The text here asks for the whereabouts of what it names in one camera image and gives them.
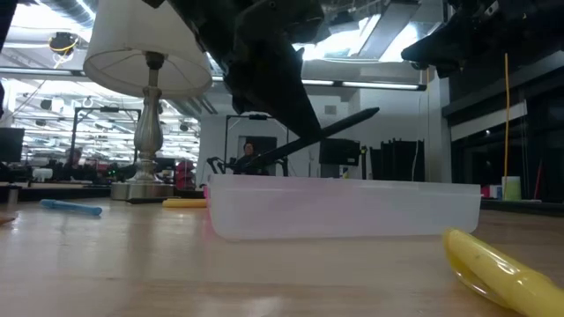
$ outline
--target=lamp base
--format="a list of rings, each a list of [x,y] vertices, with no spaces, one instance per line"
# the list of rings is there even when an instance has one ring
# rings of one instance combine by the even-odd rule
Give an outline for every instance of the lamp base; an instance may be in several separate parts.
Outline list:
[[[125,201],[131,198],[162,198],[174,195],[174,185],[162,183],[114,183],[112,200]]]

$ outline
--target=white lamp shade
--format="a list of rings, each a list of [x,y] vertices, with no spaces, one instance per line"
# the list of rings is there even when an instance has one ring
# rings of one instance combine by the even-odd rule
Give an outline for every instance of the white lamp shade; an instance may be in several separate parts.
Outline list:
[[[140,0],[100,0],[85,74],[112,91],[143,97],[148,51],[166,57],[159,72],[163,99],[199,96],[212,85],[207,57],[167,1],[153,9]]]

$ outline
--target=desk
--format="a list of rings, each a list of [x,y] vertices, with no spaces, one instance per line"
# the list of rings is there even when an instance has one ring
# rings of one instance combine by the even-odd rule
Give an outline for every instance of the desk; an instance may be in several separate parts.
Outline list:
[[[82,203],[102,217],[24,203],[0,227],[3,317],[517,316],[455,279],[439,237],[229,242],[201,210]],[[564,284],[564,219],[483,211],[476,235]]]

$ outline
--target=clear plastic bin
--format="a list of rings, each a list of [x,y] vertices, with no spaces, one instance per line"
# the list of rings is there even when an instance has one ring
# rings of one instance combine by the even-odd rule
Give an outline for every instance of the clear plastic bin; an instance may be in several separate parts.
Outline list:
[[[472,232],[479,219],[478,185],[213,175],[208,190],[230,240]]]

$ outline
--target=blue marker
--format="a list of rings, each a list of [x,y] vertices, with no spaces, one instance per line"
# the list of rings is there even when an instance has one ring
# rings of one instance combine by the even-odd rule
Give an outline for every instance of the blue marker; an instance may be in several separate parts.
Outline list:
[[[41,206],[52,210],[77,211],[77,212],[87,213],[93,216],[99,216],[102,213],[102,208],[100,207],[93,207],[79,203],[66,203],[66,202],[56,201],[53,199],[42,199],[39,203],[41,204]]]

